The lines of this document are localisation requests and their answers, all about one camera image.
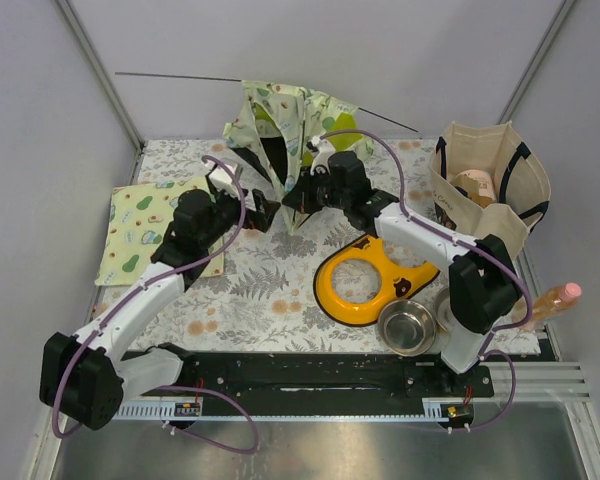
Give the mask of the green avocado pet tent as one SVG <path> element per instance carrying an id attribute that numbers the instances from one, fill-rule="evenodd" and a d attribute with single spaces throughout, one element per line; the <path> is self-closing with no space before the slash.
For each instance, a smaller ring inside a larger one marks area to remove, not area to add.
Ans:
<path id="1" fill-rule="evenodd" d="M 373 153 L 369 140 L 356 133 L 359 106 L 308 87 L 229 77 L 118 71 L 118 76 L 187 79 L 238 83 L 243 103 L 236 118 L 225 124 L 226 145 L 269 181 L 279 200 L 298 183 L 301 169 L 315 154 L 307 143 L 334 132 L 327 150 L 352 151 L 366 159 Z"/>

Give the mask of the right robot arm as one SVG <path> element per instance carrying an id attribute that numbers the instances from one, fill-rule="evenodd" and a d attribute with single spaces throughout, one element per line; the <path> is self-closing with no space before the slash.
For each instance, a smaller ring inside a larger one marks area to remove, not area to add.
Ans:
<path id="1" fill-rule="evenodd" d="M 404 244 L 446 273 L 457 325 L 442 349 L 445 365 L 436 369 L 435 383 L 449 396 L 470 385 L 469 369 L 486 355 L 487 337 L 495 323 L 525 294 L 499 237 L 489 234 L 477 239 L 407 209 L 400 197 L 372 186 L 362 161 L 352 152 L 329 155 L 327 164 L 315 173 L 302 168 L 282 203 L 304 214 L 339 209 L 354 228 Z"/>

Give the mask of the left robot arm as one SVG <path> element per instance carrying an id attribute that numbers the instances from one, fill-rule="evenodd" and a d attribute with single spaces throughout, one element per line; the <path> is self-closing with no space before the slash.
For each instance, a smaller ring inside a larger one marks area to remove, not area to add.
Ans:
<path id="1" fill-rule="evenodd" d="M 39 398 L 52 410 L 59 438 L 65 415 L 78 426 L 98 430 L 121 405 L 167 387 L 185 395 L 196 386 L 195 368 L 176 347 L 152 347 L 126 358 L 147 325 L 202 275 L 240 230 L 266 232 L 280 203 L 258 190 L 241 187 L 240 166 L 205 155 L 206 189 L 182 193 L 162 242 L 139 279 L 101 315 L 72 335 L 52 335 L 43 349 Z"/>

